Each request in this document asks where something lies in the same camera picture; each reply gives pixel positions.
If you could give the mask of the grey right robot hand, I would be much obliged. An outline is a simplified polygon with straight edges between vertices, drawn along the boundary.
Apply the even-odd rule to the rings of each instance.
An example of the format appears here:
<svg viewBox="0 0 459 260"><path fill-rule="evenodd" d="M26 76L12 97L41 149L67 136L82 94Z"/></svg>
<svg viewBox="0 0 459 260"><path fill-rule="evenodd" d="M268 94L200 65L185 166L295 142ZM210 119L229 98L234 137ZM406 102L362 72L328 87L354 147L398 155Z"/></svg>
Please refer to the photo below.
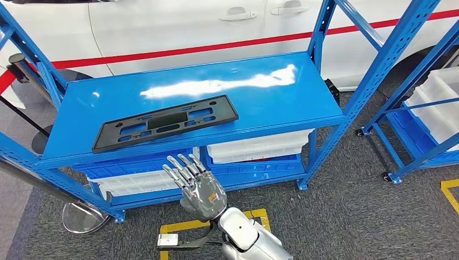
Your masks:
<svg viewBox="0 0 459 260"><path fill-rule="evenodd" d="M167 164L162 168L181 189L183 198L180 204L186 211L199 221L207 222L218 218L226 210L226 192L198 157L178 154L176 158L167 156L167 160L174 168Z"/></svg>

